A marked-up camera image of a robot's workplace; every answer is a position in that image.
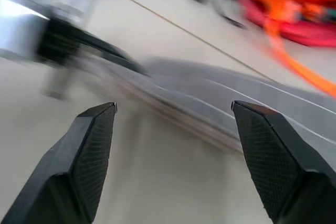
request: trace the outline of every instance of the black cable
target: black cable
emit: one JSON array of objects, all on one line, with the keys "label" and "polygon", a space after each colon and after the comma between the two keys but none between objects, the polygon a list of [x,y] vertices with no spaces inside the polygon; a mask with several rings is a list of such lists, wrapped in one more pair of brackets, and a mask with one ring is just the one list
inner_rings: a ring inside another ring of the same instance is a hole
[{"label": "black cable", "polygon": [[225,12],[223,11],[223,8],[219,5],[219,2],[216,1],[216,0],[212,0],[211,1],[211,4],[215,10],[215,12],[220,16],[222,17],[223,19],[225,19],[226,21],[228,21],[230,24],[236,26],[236,27],[239,27],[241,29],[247,29],[245,25],[243,25],[242,23],[228,17]]}]

